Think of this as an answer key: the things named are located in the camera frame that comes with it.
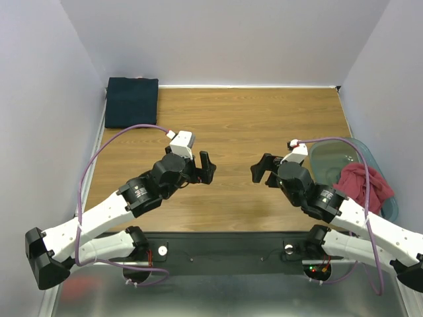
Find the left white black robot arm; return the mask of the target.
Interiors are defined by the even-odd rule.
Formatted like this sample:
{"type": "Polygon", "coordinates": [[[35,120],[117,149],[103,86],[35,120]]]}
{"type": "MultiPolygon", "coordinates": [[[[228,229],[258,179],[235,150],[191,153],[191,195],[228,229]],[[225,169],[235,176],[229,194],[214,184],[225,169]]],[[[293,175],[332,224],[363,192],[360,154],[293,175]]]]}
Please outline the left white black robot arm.
{"type": "Polygon", "coordinates": [[[100,234],[158,208],[185,183],[210,184],[217,167],[205,151],[200,152],[200,160],[197,167],[191,158],[167,153],[151,170],[128,180],[81,217],[50,229],[27,231],[25,254],[37,287],[47,290],[64,282],[76,263],[142,259],[147,241],[140,228],[128,227],[106,238],[100,234]]]}

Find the red tank top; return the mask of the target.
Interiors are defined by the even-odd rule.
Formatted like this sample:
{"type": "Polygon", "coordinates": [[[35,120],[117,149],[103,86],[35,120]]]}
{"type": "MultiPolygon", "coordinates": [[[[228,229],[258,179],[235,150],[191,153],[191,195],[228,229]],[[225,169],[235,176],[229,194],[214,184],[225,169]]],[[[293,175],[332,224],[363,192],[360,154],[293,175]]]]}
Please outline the red tank top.
{"type": "MultiPolygon", "coordinates": [[[[395,193],[376,169],[369,166],[367,170],[369,172],[368,210],[379,214],[384,202],[392,198],[395,193]]],[[[332,186],[365,207],[367,186],[364,164],[353,162],[345,166],[340,173],[339,181],[332,186]]]]}

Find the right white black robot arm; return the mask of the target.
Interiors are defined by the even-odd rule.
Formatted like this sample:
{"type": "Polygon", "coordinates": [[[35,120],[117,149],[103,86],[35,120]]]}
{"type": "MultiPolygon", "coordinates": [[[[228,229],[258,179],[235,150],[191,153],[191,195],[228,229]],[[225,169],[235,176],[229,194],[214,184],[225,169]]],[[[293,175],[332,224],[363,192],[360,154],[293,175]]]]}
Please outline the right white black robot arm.
{"type": "Polygon", "coordinates": [[[278,188],[288,201],[311,218],[315,225],[304,242],[308,256],[341,257],[377,269],[393,269],[406,287],[422,292],[422,235],[406,230],[378,215],[365,212],[351,197],[313,181],[310,172],[290,156],[263,154],[250,168],[259,183],[269,172],[266,185],[278,188]]]}

